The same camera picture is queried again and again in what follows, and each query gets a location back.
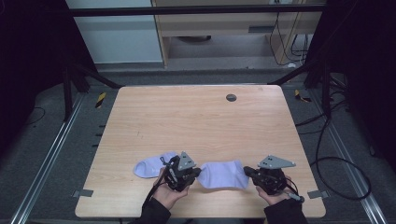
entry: metal frame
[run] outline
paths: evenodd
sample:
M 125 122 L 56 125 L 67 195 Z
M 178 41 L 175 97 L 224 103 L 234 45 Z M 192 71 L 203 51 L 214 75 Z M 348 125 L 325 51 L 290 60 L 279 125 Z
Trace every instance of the metal frame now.
M 115 7 L 79 8 L 50 10 L 46 13 L 73 17 L 98 16 L 142 16 L 177 14 L 219 14 L 219 13 L 258 13 L 258 12 L 316 12 L 323 11 L 326 4 L 286 4 L 286 5 L 238 5 L 238 6 L 194 6 L 194 7 Z
M 61 130 L 58 132 L 52 146 L 47 154 L 46 159 L 44 159 L 40 170 L 38 171 L 37 175 L 35 176 L 35 180 L 33 181 L 32 185 L 30 186 L 29 190 L 25 194 L 23 201 L 21 202 L 20 206 L 18 207 L 17 211 L 14 213 L 10 223 L 12 224 L 23 224 L 26 222 L 27 218 L 32 211 L 33 206 L 35 205 L 35 201 L 38 198 L 41 190 L 46 183 L 47 177 L 50 174 L 52 166 L 56 162 L 59 152 L 64 145 L 64 141 L 66 140 L 67 135 L 77 117 L 78 111 L 81 108 L 82 101 L 84 99 L 85 93 L 78 93 L 76 102 L 74 104 L 73 113 L 70 116 L 70 119 L 61 127 Z
M 318 93 L 315 92 L 314 90 L 308 90 L 308 91 L 309 94 L 312 96 L 313 102 L 315 102 L 318 111 L 320 113 L 323 112 L 322 106 L 320 105 L 320 100 L 319 100 L 320 97 L 318 96 Z M 335 128 L 332 122 L 329 124 L 329 135 L 330 138 L 332 139 L 335 151 L 337 152 L 338 156 L 342 159 L 353 162 L 352 157 L 349 155 L 347 151 L 347 147 L 344 145 L 341 136 L 337 132 L 337 129 Z M 355 189 L 355 191 L 358 193 L 358 195 L 364 195 L 368 189 L 364 177 L 353 166 L 346 164 L 344 167 L 346 169 L 346 174 L 348 175 L 349 180 L 352 183 L 352 186 Z M 373 193 L 371 193 L 367 198 L 361 200 L 361 204 L 364 210 L 366 211 L 367 217 L 370 218 L 370 221 L 372 223 L 374 224 L 388 223 L 387 220 L 385 219 L 384 214 L 382 213 L 381 208 L 376 202 Z

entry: wall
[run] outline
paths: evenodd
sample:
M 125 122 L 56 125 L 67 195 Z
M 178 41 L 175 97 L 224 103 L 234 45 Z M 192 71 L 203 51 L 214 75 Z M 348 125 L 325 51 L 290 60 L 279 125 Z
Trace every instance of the wall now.
M 151 7 L 149 0 L 66 0 L 70 8 Z M 95 64 L 162 63 L 153 16 L 75 18 Z

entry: aluminum rail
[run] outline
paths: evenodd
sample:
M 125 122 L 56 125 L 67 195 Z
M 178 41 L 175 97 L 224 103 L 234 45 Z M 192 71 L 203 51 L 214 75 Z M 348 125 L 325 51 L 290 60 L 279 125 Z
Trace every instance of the aluminum rail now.
M 52 143 L 51 148 L 49 149 L 49 153 L 47 154 L 46 159 L 44 159 L 40 170 L 35 176 L 35 180 L 30 186 L 29 190 L 25 194 L 23 201 L 18 207 L 17 211 L 14 213 L 14 216 L 10 220 L 11 224 L 23 224 L 26 222 L 27 218 L 32 211 L 33 206 L 35 205 L 35 201 L 38 198 L 41 190 L 44 187 L 44 184 L 47 180 L 47 177 L 50 174 L 53 164 L 55 163 L 59 152 L 64 145 L 64 141 L 66 136 L 69 134 L 69 131 L 77 117 L 78 111 L 81 108 L 81 103 L 84 98 L 84 94 L 79 93 L 74 105 L 74 112 L 71 114 L 68 121 L 64 122 L 61 127 L 61 130 L 58 132 L 54 142 Z
M 310 95 L 313 96 L 313 101 L 315 102 L 318 111 L 320 113 L 323 112 L 321 106 L 320 106 L 320 97 L 318 96 L 318 93 L 313 91 L 313 90 L 308 90 Z M 329 124 L 329 135 L 330 138 L 332 139 L 332 142 L 334 143 L 334 148 L 335 151 L 337 152 L 338 156 L 344 160 L 351 161 L 352 157 L 347 151 L 347 147 L 344 145 L 343 140 L 340 136 L 340 134 L 337 132 L 337 129 L 335 128 L 334 124 L 331 122 Z M 345 164 L 345 169 L 346 169 L 346 174 L 349 177 L 349 180 L 354 188 L 354 190 L 357 192 L 358 195 L 364 195 L 365 192 L 368 190 L 368 186 L 365 182 L 364 177 L 362 174 L 355 169 L 353 166 Z M 373 224 L 387 224 L 387 220 L 382 213 L 381 208 L 379 207 L 378 203 L 376 202 L 376 199 L 371 193 L 367 198 L 361 200 L 361 205 L 363 206 L 367 217 L 370 218 L 370 221 Z

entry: cable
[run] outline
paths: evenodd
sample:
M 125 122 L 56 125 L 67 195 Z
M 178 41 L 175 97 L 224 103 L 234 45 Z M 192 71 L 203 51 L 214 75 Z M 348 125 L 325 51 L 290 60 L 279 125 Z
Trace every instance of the cable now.
M 318 131 L 314 131 L 314 132 L 309 132 L 309 133 L 298 133 L 298 134 L 303 135 L 303 134 L 320 133 L 320 132 L 321 132 L 321 129 L 318 130 Z
M 294 186 L 294 188 L 293 188 L 292 186 L 290 186 L 289 184 L 286 184 L 286 186 L 287 186 L 289 189 L 291 189 L 291 191 L 293 191 L 293 193 L 299 195 L 299 194 L 298 194 L 297 185 L 296 185 L 293 181 L 291 181 L 291 179 L 289 179 L 289 178 L 285 178 L 285 179 L 289 180 L 290 183 Z
M 297 36 L 294 36 L 293 42 L 291 43 L 291 47 L 290 47 L 290 52 L 292 55 L 296 56 L 296 57 L 300 57 L 300 64 L 303 65 L 305 62 L 305 58 L 306 58 L 306 54 L 308 53 L 308 35 L 304 35 L 304 46 L 303 49 L 294 49 L 293 47 L 295 46 L 295 42 L 297 40 Z
M 273 36 L 274 30 L 275 30 L 276 27 L 277 27 L 277 31 L 278 31 L 278 33 L 279 33 L 280 42 L 281 42 L 282 47 L 283 47 L 283 53 L 284 53 L 285 56 L 290 60 L 290 62 L 288 62 L 288 63 L 279 63 L 279 62 L 277 61 L 277 59 L 276 59 L 276 55 L 275 55 L 274 49 L 273 49 L 273 47 L 272 47 L 272 36 Z M 276 64 L 277 64 L 277 65 L 287 65 L 287 64 L 289 64 L 289 63 L 296 63 L 296 62 L 298 62 L 298 60 L 293 60 L 293 59 L 289 58 L 288 54 L 286 53 L 285 44 L 283 43 L 283 39 L 282 39 L 282 37 L 281 37 L 280 29 L 279 29 L 279 12 L 276 13 L 276 21 L 275 21 L 274 29 L 272 30 L 272 32 L 271 32 L 271 34 L 270 34 L 270 49 L 271 49 L 271 51 L 272 51 L 272 53 L 273 53 L 273 55 L 274 55 L 274 58 L 275 58 L 275 61 L 276 61 Z
M 169 166 L 165 167 L 165 170 L 163 171 L 163 174 L 160 176 L 160 178 L 158 179 L 157 183 L 152 187 L 152 189 L 149 191 L 148 196 L 146 197 L 146 200 L 143 202 L 142 205 L 142 212 L 145 210 L 146 206 L 148 205 L 149 200 L 151 199 L 152 195 L 154 194 L 155 191 L 157 191 L 158 187 L 161 184 L 161 181 L 163 181 L 163 178 L 165 177 L 165 173 L 169 170 Z
M 330 94 L 330 97 L 332 97 L 332 96 L 334 96 L 335 94 L 342 94 L 342 95 L 344 95 L 345 96 L 345 91 L 334 91 L 334 92 L 332 92 L 331 94 Z
M 347 89 L 347 86 L 343 82 L 338 80 L 337 78 L 335 78 L 333 76 L 330 76 L 330 79 L 334 83 L 334 85 L 338 86 L 339 89 L 342 89 L 342 90 L 346 90 Z
M 333 105 L 332 108 L 331 108 L 331 110 L 334 111 L 336 107 L 338 107 L 339 105 L 344 104 L 345 102 L 346 102 L 346 100 L 343 100 L 343 101 L 341 101 L 341 102 L 339 102 L 339 103 Z M 311 123 L 311 122 L 313 122 L 313 121 L 315 121 L 315 120 L 320 119 L 320 118 L 323 117 L 323 116 L 325 116 L 325 113 L 321 113 L 321 114 L 319 114 L 319 115 L 317 115 L 317 116 L 315 116 L 315 117 L 313 117 L 313 118 L 311 118 L 311 119 L 306 119 L 306 120 L 303 121 L 303 122 L 300 122 L 300 123 L 295 124 L 295 126 L 296 126 L 296 127 L 299 127 L 299 126 L 306 125 L 306 124 L 308 124 L 308 123 Z
M 32 121 L 32 122 L 29 122 L 29 123 L 25 123 L 25 125 L 31 125 L 31 124 L 37 123 L 37 122 L 39 122 L 41 119 L 43 119 L 44 116 L 46 115 L 46 110 L 45 110 L 43 107 L 37 106 L 37 107 L 35 107 L 35 109 L 41 109 L 41 110 L 43 111 L 43 114 L 41 115 L 41 117 L 40 117 L 39 119 L 37 119 L 37 120 L 35 120 L 35 121 Z
M 352 162 L 350 162 L 350 161 L 347 161 L 347 160 L 344 160 L 344 159 L 342 159 L 342 158 L 338 158 L 338 157 L 324 157 L 324 158 L 319 158 L 319 157 L 318 157 L 319 148 L 320 148 L 320 143 L 321 143 L 321 140 L 322 140 L 324 131 L 326 130 L 326 127 L 329 125 L 330 121 L 331 121 L 331 119 L 326 118 L 325 125 L 323 125 L 323 128 L 322 128 L 322 130 L 321 130 L 321 132 L 320 132 L 320 136 L 319 136 L 319 139 L 318 139 L 315 161 L 312 162 L 312 163 L 310 163 L 310 166 L 312 166 L 312 165 L 314 165 L 314 164 L 316 165 L 316 167 L 317 167 L 317 172 L 318 172 L 318 176 L 319 176 L 320 180 L 323 182 L 323 184 L 324 184 L 327 188 L 329 188 L 329 189 L 330 189 L 332 192 L 334 192 L 335 194 L 337 194 L 337 195 L 339 195 L 340 197 L 343 197 L 343 198 L 345 198 L 345 199 L 352 200 L 352 201 L 358 201 L 358 200 L 365 199 L 365 198 L 367 198 L 367 197 L 370 195 L 370 193 L 371 193 L 371 191 L 372 191 L 372 186 L 371 186 L 370 179 L 367 177 L 367 175 L 363 172 L 363 170 L 362 170 L 361 168 L 359 168 L 359 167 L 358 167 L 357 165 L 355 165 L 354 163 L 352 163 Z M 367 183 L 367 186 L 368 186 L 367 192 L 366 192 L 363 196 L 360 196 L 360 197 L 350 197 L 350 196 L 345 195 L 345 194 L 343 194 L 343 193 L 340 193 L 339 191 L 337 191 L 337 190 L 333 189 L 332 187 L 330 187 L 330 185 L 324 180 L 324 178 L 323 178 L 323 176 L 322 176 L 322 174 L 321 174 L 321 172 L 320 172 L 319 166 L 318 166 L 319 162 L 320 162 L 320 161 L 324 161 L 324 160 L 340 160 L 340 161 L 345 161 L 345 162 L 347 162 L 348 164 L 353 165 L 353 166 L 354 166 L 356 169 L 358 169 L 358 170 L 361 172 L 361 174 L 363 175 L 363 177 L 364 177 L 364 179 L 365 179 L 365 181 L 366 181 L 366 183 Z

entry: round hole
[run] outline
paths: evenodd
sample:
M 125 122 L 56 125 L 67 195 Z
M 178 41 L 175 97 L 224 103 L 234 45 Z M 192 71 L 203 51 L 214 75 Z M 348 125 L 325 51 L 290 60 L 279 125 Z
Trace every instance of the round hole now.
M 234 102 L 236 100 L 236 96 L 234 94 L 228 94 L 225 98 L 230 102 Z

